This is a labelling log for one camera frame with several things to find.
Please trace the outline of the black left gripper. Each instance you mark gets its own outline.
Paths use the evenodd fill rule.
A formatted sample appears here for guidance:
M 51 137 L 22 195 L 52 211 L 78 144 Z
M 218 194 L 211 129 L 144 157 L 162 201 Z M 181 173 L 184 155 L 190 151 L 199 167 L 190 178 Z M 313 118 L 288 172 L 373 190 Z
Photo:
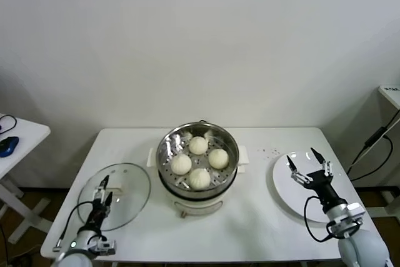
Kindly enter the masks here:
M 101 201 L 104 200 L 104 195 L 106 193 L 108 182 L 109 175 L 105 176 L 105 178 L 94 190 L 92 211 L 89 214 L 89 225 L 101 226 L 104 219 L 106 218 L 106 214 L 109 214 L 110 212 L 111 203 L 113 200 L 113 192 L 108 193 L 105 202 Z

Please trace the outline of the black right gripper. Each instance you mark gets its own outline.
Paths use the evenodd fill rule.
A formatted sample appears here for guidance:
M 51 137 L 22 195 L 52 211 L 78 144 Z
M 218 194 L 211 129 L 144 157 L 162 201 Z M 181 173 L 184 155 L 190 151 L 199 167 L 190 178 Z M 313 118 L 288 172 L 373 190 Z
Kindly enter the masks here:
M 331 185 L 333 180 L 331 162 L 326 161 L 324 156 L 314 148 L 311 148 L 311 151 L 323 170 L 304 175 L 298 171 L 292 159 L 287 155 L 291 178 L 300 185 L 304 185 L 306 189 L 313 190 L 320 200 L 323 212 L 327 213 L 336 206 L 346 204 L 346 200 L 340 198 Z

